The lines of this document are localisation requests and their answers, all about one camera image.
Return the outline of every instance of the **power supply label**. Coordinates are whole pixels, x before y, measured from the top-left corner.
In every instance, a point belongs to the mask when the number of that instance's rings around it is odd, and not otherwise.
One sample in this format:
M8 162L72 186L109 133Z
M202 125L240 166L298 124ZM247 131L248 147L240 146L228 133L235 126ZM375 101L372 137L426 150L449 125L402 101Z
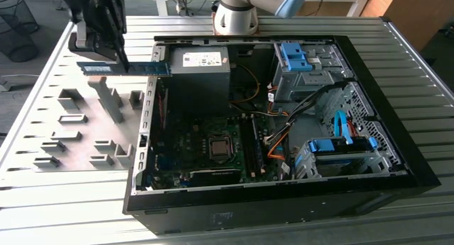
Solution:
M183 67L220 66L220 52L184 53Z

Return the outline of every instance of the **table leg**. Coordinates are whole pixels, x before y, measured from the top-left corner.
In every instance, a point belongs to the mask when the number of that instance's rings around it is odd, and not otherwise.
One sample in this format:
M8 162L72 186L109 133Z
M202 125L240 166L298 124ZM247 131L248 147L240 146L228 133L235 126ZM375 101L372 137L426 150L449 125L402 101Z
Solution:
M367 4L367 0L355 0L352 3L347 16L360 16L362 10Z
M157 14L161 16L168 16L167 1L168 0L156 0Z

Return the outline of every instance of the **slotted aluminum table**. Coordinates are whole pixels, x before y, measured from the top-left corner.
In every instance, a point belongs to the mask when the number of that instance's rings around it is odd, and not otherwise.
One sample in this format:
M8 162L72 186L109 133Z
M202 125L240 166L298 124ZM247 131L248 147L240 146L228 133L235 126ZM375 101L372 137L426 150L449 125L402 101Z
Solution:
M23 135L33 130L31 121L48 99L49 87L71 86L71 79L83 78L77 57L67 50L73 29L68 25L0 150L1 244L454 243L454 97L394 25L375 18L318 17L264 17L259 24L264 35L350 37L442 186L362 217L156 237L121 214L127 171L35 173L27 154L16 154L36 148L33 139ZM210 35L211 29L210 17L128 17L129 59L151 59L156 35ZM115 84L121 88L144 81L137 78Z

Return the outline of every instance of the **orange cable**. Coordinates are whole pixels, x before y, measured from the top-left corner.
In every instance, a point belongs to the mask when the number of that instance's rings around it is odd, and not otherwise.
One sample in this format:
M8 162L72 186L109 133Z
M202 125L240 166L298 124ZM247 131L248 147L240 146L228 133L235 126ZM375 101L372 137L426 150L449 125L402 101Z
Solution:
M248 74L252 76L254 80L255 80L255 83L256 83L256 89L255 89L255 93L254 95L247 98L247 99L242 99L242 100L232 100L231 103L244 103L247 102L248 100L252 100L255 98L255 96L258 95L259 91L260 91L260 83L258 82L258 79L256 79L256 76L254 75L252 71L250 71L248 68L246 68L244 65L242 64L236 64L236 66L240 66L247 72Z

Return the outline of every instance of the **wire bundle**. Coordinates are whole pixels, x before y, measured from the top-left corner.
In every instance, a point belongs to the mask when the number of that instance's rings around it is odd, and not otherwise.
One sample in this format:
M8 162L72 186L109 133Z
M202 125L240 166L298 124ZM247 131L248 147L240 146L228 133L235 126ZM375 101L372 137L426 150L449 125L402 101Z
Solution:
M332 85L327 85L327 86L322 87L318 91L311 93L304 98L304 100L302 100L298 103L298 106L288 113L288 116L287 116L286 121L284 121L284 125L280 127L280 129L274 134L271 134L268 137L264 138L264 142L267 143L267 142L271 142L272 140L275 140L280 136L279 139L276 140L276 142L274 143L272 147L271 147L271 150L270 150L270 152L267 154L268 157L274 157L274 158L278 158L278 159L284 159L283 156L278 156L276 157L276 155L274 155L274 151L275 151L278 145L280 144L282 140L284 139L284 137L288 135L290 128L291 128L292 124L295 123L298 116L315 105L316 100L319 99L319 97L327 91L330 91L330 90L332 90L335 88L342 88L346 85L347 85L346 81L336 82Z

